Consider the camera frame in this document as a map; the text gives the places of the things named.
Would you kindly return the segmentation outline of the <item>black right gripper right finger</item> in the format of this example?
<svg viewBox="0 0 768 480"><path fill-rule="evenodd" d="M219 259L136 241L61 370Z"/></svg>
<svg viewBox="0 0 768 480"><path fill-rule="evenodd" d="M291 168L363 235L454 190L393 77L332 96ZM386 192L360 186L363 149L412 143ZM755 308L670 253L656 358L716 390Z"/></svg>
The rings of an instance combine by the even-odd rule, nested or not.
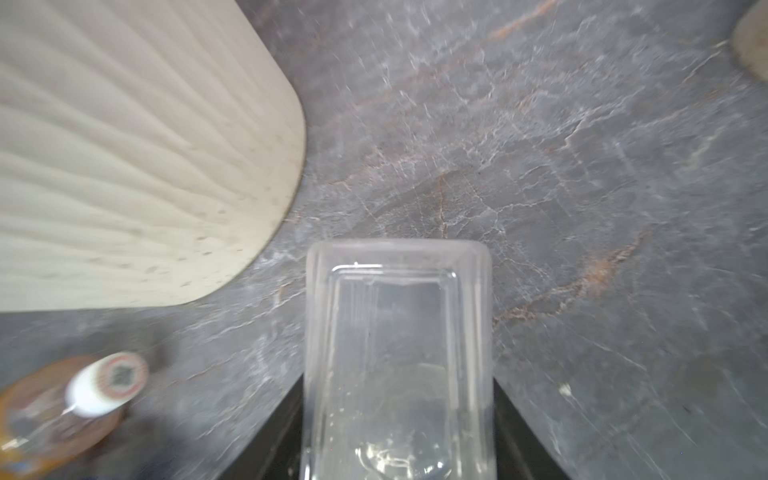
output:
<svg viewBox="0 0 768 480"><path fill-rule="evenodd" d="M496 379L493 395L497 479L570 480Z"/></svg>

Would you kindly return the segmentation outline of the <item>cream ribbed waste bin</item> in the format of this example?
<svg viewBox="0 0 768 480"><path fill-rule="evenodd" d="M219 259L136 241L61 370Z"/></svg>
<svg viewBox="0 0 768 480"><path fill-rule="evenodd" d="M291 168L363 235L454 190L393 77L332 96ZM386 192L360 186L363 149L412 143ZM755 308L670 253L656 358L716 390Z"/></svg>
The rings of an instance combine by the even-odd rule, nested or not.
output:
<svg viewBox="0 0 768 480"><path fill-rule="evenodd" d="M299 98L234 1L1 5L1 309L184 304L266 247Z"/></svg>

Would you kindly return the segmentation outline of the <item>clear rectangular plastic bottle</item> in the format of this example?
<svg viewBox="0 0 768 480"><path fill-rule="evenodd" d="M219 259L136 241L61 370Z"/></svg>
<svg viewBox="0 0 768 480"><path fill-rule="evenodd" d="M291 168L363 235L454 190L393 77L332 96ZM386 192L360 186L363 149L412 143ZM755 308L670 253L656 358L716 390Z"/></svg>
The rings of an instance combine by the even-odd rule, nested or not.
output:
<svg viewBox="0 0 768 480"><path fill-rule="evenodd" d="M491 257L353 239L306 258L304 479L493 479Z"/></svg>

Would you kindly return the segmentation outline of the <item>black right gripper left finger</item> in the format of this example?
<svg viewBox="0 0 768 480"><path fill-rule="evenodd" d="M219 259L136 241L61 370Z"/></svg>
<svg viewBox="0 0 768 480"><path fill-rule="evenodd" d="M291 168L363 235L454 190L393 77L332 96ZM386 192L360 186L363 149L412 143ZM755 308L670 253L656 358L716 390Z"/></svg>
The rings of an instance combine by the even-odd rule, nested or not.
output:
<svg viewBox="0 0 768 480"><path fill-rule="evenodd" d="M290 388L220 480L301 478L303 377Z"/></svg>

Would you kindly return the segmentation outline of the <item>red yellow juice bottle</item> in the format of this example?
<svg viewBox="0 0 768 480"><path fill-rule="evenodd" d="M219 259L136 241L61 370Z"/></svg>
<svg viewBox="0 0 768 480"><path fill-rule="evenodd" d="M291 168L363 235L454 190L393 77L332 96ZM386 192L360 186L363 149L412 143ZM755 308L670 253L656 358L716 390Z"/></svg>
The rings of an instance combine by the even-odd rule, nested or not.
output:
<svg viewBox="0 0 768 480"><path fill-rule="evenodd" d="M37 479L110 435L149 378L134 352L78 356L45 366L1 392L1 477Z"/></svg>

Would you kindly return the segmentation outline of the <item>clear jar with beige powder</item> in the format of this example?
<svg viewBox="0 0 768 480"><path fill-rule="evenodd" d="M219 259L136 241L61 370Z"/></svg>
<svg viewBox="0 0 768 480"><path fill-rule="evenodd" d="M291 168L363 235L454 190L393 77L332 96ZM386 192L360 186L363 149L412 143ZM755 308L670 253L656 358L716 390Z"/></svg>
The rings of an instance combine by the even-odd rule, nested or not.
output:
<svg viewBox="0 0 768 480"><path fill-rule="evenodd" d="M761 81L768 79L768 0L759 0L737 23L732 50L740 64Z"/></svg>

